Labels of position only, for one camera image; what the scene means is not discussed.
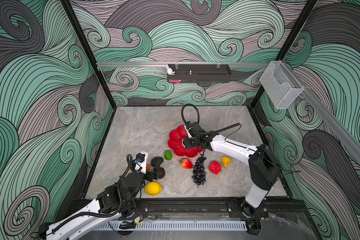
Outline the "red flower-shaped fruit bowl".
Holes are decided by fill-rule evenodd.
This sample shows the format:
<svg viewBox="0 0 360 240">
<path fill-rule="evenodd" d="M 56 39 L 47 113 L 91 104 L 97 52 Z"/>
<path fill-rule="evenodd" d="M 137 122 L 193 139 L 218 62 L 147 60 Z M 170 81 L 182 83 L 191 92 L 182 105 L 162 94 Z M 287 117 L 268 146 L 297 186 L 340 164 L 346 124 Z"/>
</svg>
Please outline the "red flower-shaped fruit bowl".
<svg viewBox="0 0 360 240">
<path fill-rule="evenodd" d="M 178 126 L 169 133 L 168 147 L 179 157 L 195 158 L 199 153 L 203 152 L 204 149 L 196 147 L 186 149 L 183 140 L 187 138 L 188 134 L 185 126 Z"/>
</svg>

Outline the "red fake wrinkled fruit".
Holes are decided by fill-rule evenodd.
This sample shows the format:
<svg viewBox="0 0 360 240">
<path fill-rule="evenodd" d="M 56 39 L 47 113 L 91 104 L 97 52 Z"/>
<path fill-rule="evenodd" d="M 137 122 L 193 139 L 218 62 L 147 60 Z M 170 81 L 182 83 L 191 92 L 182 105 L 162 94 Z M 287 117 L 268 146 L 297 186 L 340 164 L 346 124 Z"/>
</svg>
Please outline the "red fake wrinkled fruit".
<svg viewBox="0 0 360 240">
<path fill-rule="evenodd" d="M 222 171 L 222 165 L 219 162 L 212 161 L 209 170 L 212 174 L 218 175 Z"/>
</svg>

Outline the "small yellow fake pear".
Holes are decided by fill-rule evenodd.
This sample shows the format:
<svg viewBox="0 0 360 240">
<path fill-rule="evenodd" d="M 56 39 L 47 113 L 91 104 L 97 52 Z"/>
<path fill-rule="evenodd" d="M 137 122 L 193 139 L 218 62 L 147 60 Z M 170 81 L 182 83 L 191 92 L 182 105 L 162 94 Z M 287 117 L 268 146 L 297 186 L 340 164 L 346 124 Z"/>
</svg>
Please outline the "small yellow fake pear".
<svg viewBox="0 0 360 240">
<path fill-rule="evenodd" d="M 226 168 L 230 163 L 232 162 L 232 160 L 229 157 L 222 157 L 222 164 L 224 166 L 224 168 Z"/>
</svg>

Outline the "dark purple fake grapes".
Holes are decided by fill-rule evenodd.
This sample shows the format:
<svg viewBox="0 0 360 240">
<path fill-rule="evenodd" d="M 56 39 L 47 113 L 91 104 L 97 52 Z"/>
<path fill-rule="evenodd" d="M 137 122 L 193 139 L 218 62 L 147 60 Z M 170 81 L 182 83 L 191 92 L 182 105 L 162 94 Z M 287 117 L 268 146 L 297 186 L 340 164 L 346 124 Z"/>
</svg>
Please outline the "dark purple fake grapes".
<svg viewBox="0 0 360 240">
<path fill-rule="evenodd" d="M 193 166 L 193 182 L 197 185 L 197 187 L 202 186 L 206 183 L 206 169 L 204 167 L 204 162 L 206 157 L 204 156 L 204 152 L 199 152 L 199 157 L 196 160 L 196 163 Z"/>
</svg>

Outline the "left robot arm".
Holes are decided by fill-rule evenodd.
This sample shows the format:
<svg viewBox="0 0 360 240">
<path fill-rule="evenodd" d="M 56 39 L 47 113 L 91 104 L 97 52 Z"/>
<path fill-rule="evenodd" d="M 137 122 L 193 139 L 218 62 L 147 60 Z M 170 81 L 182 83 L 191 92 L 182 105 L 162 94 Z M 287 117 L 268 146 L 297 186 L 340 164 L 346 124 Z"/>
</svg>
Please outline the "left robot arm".
<svg viewBox="0 0 360 240">
<path fill-rule="evenodd" d="M 131 219 L 130 224 L 136 225 L 136 218 L 144 217 L 137 207 L 136 196 L 146 186 L 146 181 L 152 183 L 159 179 L 160 165 L 151 164 L 151 170 L 147 171 L 145 164 L 128 164 L 116 183 L 64 220 L 42 224 L 34 237 L 77 240 L 96 227 L 119 218 Z"/>
</svg>

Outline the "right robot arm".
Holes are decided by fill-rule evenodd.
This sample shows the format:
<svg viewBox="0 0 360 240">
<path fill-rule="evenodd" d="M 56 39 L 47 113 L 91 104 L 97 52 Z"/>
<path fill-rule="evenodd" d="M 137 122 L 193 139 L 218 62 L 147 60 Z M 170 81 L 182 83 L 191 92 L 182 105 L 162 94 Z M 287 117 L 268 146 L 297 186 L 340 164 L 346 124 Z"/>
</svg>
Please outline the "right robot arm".
<svg viewBox="0 0 360 240">
<path fill-rule="evenodd" d="M 236 123 L 220 130 L 207 132 L 198 122 L 186 122 L 181 127 L 186 133 L 183 144 L 186 149 L 202 148 L 215 151 L 246 164 L 250 170 L 252 183 L 242 201 L 242 210 L 246 217 L 264 218 L 267 215 L 264 200 L 279 180 L 283 169 L 269 146 L 246 145 L 221 135 L 221 132 L 235 127 L 240 128 L 241 124 Z"/>
</svg>

